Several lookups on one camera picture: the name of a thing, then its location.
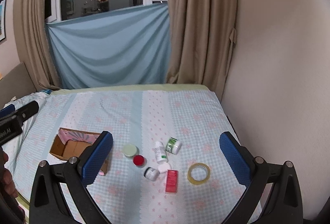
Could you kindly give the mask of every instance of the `metal screw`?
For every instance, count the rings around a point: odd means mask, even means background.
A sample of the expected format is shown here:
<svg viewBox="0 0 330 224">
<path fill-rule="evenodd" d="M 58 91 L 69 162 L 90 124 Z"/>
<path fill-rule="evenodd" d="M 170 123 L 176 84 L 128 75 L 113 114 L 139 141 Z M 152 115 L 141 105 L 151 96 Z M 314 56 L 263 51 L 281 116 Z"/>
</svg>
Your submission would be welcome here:
<svg viewBox="0 0 330 224">
<path fill-rule="evenodd" d="M 287 161 L 285 164 L 286 164 L 286 165 L 287 165 L 287 167 L 289 167 L 289 168 L 293 167 L 293 163 L 292 163 L 292 162 L 290 162 L 290 161 Z"/>
<path fill-rule="evenodd" d="M 39 163 L 39 166 L 40 166 L 40 167 L 44 167 L 46 164 L 47 164 L 46 161 L 41 161 L 41 162 Z"/>
<path fill-rule="evenodd" d="M 71 164 L 75 164 L 75 163 L 77 162 L 77 160 L 78 160 L 77 157 L 71 157 L 71 158 L 69 159 L 69 163 L 71 163 Z"/>
<path fill-rule="evenodd" d="M 262 164 L 264 162 L 264 159 L 261 157 L 256 157 L 255 161 L 257 162 L 257 164 Z"/>
</svg>

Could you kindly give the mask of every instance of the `bed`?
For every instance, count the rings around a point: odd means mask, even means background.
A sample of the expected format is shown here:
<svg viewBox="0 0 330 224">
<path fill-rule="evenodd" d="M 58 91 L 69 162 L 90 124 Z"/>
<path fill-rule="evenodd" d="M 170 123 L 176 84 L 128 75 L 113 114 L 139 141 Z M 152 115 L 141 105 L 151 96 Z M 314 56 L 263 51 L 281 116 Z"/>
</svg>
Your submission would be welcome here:
<svg viewBox="0 0 330 224">
<path fill-rule="evenodd" d="M 4 79 L 11 82 L 11 75 Z M 2 82 L 0 87 L 10 86 Z M 38 98 L 40 111 L 20 141 L 4 145 L 4 151 L 16 156 L 7 167 L 13 172 L 19 202 L 26 213 L 38 163 L 44 159 L 50 164 L 59 163 L 49 150 L 60 127 L 89 132 L 107 130 L 113 134 L 110 169 L 87 188 L 114 224 L 221 223 L 245 190 L 218 144 L 222 132 L 230 131 L 237 137 L 217 97 L 205 86 L 128 85 L 59 90 L 51 95 L 38 94 Z M 179 171 L 175 195 L 164 192 L 166 174 L 155 182 L 149 181 L 143 177 L 143 170 L 121 152 L 124 144 L 133 143 L 147 159 L 147 166 L 157 167 L 154 143 L 165 144 L 170 137 L 183 142 L 177 155 L 168 154 L 172 168 Z M 206 163 L 211 169 L 210 179 L 199 186 L 187 179 L 189 167 L 196 162 Z M 75 219 L 83 223 L 66 186 L 62 189 Z M 251 221 L 260 212 L 258 205 Z"/>
</svg>

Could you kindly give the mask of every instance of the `picture frame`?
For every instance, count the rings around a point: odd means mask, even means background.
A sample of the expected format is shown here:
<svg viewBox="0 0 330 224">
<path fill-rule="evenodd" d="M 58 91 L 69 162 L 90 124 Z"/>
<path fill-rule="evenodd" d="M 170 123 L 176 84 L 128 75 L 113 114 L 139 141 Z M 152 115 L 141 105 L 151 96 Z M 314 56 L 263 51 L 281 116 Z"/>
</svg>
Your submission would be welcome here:
<svg viewBox="0 0 330 224">
<path fill-rule="evenodd" d="M 6 38 L 5 28 L 6 0 L 0 2 L 0 41 Z"/>
<path fill-rule="evenodd" d="M 66 0 L 66 14 L 72 15 L 75 13 L 75 0 Z"/>
</svg>

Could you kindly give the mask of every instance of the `gray headboard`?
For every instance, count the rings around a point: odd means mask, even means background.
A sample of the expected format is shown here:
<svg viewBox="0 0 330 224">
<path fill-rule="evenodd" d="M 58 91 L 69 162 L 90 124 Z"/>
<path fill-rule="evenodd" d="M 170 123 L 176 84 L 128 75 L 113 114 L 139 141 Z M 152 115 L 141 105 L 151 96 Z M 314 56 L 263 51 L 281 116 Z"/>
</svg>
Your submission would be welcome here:
<svg viewBox="0 0 330 224">
<path fill-rule="evenodd" d="M 20 63 L 0 80 L 0 110 L 14 96 L 21 98 L 36 91 L 25 64 Z"/>
</svg>

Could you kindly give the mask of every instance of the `small red rectangular box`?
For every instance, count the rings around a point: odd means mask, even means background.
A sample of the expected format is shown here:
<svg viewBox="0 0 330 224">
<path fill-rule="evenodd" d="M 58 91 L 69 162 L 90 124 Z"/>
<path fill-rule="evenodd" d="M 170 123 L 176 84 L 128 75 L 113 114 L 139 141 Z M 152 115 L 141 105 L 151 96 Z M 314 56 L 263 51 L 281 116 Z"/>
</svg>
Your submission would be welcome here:
<svg viewBox="0 0 330 224">
<path fill-rule="evenodd" d="M 178 171 L 169 170 L 167 172 L 167 181 L 165 192 L 168 194 L 177 193 L 178 190 Z"/>
</svg>

